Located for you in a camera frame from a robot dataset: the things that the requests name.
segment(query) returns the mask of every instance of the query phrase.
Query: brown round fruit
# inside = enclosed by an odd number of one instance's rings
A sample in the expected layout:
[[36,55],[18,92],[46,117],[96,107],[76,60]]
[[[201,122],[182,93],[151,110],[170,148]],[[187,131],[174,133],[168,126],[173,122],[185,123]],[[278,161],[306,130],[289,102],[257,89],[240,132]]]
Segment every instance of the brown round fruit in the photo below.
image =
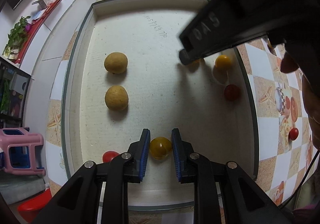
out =
[[291,97],[291,117],[292,117],[292,121],[296,122],[298,120],[298,105],[296,103],[296,100],[294,99],[294,97]]
[[108,109],[119,111],[128,106],[129,97],[124,87],[112,86],[107,90],[104,100]]
[[172,150],[171,142],[165,137],[156,137],[150,142],[150,153],[156,160],[166,158]]
[[104,60],[104,67],[111,73],[123,73],[127,69],[127,66],[128,58],[121,52],[113,52]]
[[227,85],[226,88],[224,89],[224,97],[228,101],[235,101],[240,97],[240,89],[234,84]]

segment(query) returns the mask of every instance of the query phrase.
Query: blue gripper pad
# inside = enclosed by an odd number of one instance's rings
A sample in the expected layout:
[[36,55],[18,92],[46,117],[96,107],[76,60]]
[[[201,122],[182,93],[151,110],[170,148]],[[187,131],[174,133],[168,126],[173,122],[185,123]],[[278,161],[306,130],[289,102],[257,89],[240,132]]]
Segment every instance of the blue gripper pad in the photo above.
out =
[[150,147],[150,130],[143,129],[140,140],[130,144],[128,152],[133,154],[131,181],[140,183],[145,176]]
[[143,177],[146,174],[146,167],[149,155],[149,147],[150,147],[150,130],[144,129],[141,134],[140,142],[143,144],[140,156],[140,163],[139,163],[139,179],[142,181]]
[[192,145],[181,140],[178,128],[174,128],[171,132],[172,152],[174,158],[174,166],[176,168],[176,176],[178,182],[191,182],[188,174],[187,156],[193,153]]

